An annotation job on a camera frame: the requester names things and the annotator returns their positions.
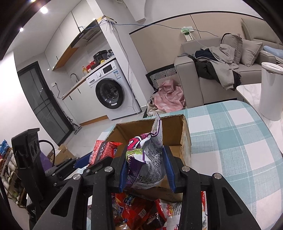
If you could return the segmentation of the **white noodle snack bag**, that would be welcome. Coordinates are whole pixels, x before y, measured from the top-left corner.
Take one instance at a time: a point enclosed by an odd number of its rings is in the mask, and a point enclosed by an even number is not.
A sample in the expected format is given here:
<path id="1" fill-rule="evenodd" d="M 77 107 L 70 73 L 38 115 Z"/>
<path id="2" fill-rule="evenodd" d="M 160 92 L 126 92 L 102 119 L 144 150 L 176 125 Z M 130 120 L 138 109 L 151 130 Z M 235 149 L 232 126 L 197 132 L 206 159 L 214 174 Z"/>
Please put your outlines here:
<path id="1" fill-rule="evenodd" d="M 207 198 L 206 192 L 201 191 L 201 203 L 202 203 L 202 229 L 208 229 L 208 215 L 207 215 Z M 167 202 L 161 199 L 155 200 L 155 204 L 158 213 L 161 217 L 165 218 L 165 224 L 162 229 L 178 229 L 179 220 L 181 215 L 181 202 Z"/>

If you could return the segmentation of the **red crisp snack bag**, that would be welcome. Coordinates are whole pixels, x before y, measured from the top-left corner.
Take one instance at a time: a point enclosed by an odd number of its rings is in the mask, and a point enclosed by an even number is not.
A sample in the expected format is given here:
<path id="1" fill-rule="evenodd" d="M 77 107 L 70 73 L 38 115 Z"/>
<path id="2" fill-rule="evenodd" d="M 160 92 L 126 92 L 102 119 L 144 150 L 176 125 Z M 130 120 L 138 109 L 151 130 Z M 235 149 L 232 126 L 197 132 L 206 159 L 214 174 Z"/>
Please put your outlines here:
<path id="1" fill-rule="evenodd" d="M 114 223 L 125 222 L 130 229 L 138 229 L 151 216 L 155 202 L 128 193 L 114 195 L 112 204 Z"/>

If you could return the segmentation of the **red black snack packet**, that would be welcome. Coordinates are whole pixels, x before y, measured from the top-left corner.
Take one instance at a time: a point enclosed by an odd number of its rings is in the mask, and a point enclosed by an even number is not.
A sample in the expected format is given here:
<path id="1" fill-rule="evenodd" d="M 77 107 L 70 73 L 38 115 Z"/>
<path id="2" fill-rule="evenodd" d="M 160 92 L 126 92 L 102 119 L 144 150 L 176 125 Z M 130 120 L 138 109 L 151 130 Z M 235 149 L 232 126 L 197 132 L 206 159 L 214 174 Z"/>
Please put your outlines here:
<path id="1" fill-rule="evenodd" d="M 89 157 L 89 164 L 94 165 L 106 157 L 114 158 L 120 145 L 120 142 L 97 140 Z"/>

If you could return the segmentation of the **purple yellow candy bag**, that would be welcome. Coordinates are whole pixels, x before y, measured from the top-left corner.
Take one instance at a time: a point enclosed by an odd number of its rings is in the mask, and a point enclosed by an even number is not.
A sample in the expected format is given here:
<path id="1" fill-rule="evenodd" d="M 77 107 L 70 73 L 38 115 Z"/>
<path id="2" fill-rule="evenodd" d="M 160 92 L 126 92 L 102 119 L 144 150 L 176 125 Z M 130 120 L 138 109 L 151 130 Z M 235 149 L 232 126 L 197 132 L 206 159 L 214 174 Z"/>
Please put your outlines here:
<path id="1" fill-rule="evenodd" d="M 126 188 L 149 189 L 166 175 L 163 161 L 162 120 L 157 114 L 152 129 L 129 140 L 126 152 Z"/>

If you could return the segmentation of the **brown SF cardboard box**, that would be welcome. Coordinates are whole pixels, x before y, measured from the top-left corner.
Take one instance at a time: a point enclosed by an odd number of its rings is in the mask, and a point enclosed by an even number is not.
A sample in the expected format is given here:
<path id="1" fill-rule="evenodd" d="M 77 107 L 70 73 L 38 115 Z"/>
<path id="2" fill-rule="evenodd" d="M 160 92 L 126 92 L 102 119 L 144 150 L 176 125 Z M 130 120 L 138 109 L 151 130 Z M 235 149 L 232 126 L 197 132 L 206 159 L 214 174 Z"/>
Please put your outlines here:
<path id="1" fill-rule="evenodd" d="M 180 202 L 182 192 L 169 186 L 163 150 L 170 150 L 184 165 L 191 164 L 191 139 L 184 115 L 116 124 L 105 139 L 117 142 L 112 191 L 128 192 L 147 199 Z"/>

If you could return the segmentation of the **floor cardboard box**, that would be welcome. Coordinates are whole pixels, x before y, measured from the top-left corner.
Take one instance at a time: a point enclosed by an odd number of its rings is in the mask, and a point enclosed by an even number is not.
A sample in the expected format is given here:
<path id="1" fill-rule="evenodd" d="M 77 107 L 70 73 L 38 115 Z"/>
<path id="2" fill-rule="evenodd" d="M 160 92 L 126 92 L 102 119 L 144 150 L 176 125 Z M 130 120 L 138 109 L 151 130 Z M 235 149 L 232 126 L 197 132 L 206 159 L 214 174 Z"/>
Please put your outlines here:
<path id="1" fill-rule="evenodd" d="M 61 144 L 58 149 L 55 149 L 55 165 L 62 163 L 67 159 L 74 159 L 75 156 L 68 150 L 67 146 Z"/>

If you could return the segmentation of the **teal checked tablecloth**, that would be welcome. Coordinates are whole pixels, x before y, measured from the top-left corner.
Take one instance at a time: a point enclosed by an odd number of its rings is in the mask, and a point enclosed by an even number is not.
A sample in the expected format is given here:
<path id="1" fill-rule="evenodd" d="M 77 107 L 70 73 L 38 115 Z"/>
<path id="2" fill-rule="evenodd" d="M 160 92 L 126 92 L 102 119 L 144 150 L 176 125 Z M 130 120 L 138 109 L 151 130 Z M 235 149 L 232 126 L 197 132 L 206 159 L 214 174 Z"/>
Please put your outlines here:
<path id="1" fill-rule="evenodd" d="M 220 173 L 261 229 L 282 214 L 282 154 L 265 123 L 247 103 L 225 101 L 182 110 L 191 138 L 192 168 Z"/>

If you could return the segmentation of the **white trash bin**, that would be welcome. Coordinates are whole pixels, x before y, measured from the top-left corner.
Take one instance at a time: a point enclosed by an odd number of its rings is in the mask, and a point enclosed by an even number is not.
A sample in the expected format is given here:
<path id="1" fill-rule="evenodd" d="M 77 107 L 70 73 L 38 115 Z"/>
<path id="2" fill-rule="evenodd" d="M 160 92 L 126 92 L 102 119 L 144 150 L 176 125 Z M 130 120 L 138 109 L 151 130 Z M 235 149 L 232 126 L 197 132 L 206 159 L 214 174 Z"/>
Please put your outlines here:
<path id="1" fill-rule="evenodd" d="M 270 63 L 261 63 L 261 96 L 259 111 L 267 119 L 278 121 L 282 114 L 282 67 Z"/>

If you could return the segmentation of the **white washing machine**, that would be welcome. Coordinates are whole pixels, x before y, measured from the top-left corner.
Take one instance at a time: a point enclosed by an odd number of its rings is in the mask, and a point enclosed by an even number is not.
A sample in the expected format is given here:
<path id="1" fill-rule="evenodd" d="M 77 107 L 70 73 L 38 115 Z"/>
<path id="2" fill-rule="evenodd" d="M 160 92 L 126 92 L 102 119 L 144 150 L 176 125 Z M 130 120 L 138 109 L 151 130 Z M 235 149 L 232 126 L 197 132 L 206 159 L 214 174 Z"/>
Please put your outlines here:
<path id="1" fill-rule="evenodd" d="M 109 120 L 139 114 L 142 111 L 115 58 L 87 77 L 86 81 Z"/>

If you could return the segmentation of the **pink cloth pile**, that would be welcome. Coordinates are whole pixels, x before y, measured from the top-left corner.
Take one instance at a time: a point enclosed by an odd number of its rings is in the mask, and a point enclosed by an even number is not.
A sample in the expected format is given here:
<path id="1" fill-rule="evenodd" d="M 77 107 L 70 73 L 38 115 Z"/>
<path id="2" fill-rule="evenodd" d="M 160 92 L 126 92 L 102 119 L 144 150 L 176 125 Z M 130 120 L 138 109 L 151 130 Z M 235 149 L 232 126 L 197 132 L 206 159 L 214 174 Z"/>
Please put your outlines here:
<path id="1" fill-rule="evenodd" d="M 182 110 L 185 106 L 182 87 L 173 79 L 166 80 L 155 93 L 154 104 L 166 113 Z"/>

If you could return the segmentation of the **pile of dark clothes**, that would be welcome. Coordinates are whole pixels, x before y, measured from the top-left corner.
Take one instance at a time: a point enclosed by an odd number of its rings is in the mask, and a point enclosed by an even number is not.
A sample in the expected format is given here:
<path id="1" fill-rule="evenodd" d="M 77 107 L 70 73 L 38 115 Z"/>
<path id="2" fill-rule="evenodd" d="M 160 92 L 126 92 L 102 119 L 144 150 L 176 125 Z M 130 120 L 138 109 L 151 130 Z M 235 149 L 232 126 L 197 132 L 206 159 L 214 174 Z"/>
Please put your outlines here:
<path id="1" fill-rule="evenodd" d="M 217 81 L 225 90 L 235 90 L 241 85 L 241 75 L 236 71 L 235 49 L 221 44 L 218 47 L 202 47 L 194 55 L 188 55 L 195 64 L 198 77 Z"/>

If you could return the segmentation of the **black patterned chair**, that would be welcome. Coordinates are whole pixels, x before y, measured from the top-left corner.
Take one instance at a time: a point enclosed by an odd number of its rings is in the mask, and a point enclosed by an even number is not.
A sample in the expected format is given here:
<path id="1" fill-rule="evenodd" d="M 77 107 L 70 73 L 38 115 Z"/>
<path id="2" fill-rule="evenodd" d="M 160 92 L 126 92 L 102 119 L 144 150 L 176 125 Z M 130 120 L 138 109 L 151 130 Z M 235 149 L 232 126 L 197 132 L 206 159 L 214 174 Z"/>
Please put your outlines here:
<path id="1" fill-rule="evenodd" d="M 177 71 L 176 71 L 174 64 L 170 64 L 170 65 L 155 69 L 147 73 L 145 76 L 149 84 L 153 87 L 154 91 L 157 91 L 158 90 L 158 83 L 157 83 L 158 80 L 166 78 L 166 77 L 170 77 L 176 74 L 177 74 Z"/>

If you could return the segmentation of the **grey pillow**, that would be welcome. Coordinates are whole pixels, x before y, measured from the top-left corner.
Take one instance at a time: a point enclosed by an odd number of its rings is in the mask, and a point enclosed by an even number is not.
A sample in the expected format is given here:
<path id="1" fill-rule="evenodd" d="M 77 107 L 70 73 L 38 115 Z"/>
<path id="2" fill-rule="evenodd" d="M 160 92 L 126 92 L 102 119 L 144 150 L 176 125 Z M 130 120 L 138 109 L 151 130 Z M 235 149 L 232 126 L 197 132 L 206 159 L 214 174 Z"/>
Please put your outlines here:
<path id="1" fill-rule="evenodd" d="M 240 63 L 245 66 L 252 66 L 262 50 L 263 43 L 257 41 L 242 40 L 242 54 Z"/>

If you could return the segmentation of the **range hood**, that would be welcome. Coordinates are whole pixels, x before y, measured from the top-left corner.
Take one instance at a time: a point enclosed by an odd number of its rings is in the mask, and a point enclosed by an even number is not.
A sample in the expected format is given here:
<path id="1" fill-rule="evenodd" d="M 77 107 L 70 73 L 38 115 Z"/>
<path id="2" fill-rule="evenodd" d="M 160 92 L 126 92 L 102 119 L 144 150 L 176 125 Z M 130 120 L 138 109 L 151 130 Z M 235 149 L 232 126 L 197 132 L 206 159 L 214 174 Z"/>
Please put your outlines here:
<path id="1" fill-rule="evenodd" d="M 98 37 L 102 30 L 97 20 L 93 20 L 87 27 L 80 26 L 83 30 L 71 42 L 71 48 L 79 48 L 88 45 L 92 40 Z"/>

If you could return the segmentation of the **wall power strip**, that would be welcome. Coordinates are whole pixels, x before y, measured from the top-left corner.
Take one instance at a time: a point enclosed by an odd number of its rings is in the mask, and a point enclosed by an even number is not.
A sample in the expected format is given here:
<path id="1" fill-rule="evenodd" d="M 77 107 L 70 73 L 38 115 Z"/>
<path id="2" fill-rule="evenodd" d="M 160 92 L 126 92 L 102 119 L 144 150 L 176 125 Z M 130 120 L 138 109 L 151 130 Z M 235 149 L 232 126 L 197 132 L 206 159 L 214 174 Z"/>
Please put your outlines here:
<path id="1" fill-rule="evenodd" d="M 194 40 L 192 32 L 194 32 L 194 28 L 192 26 L 184 26 L 184 27 L 181 28 L 181 33 L 186 38 L 187 42 Z"/>

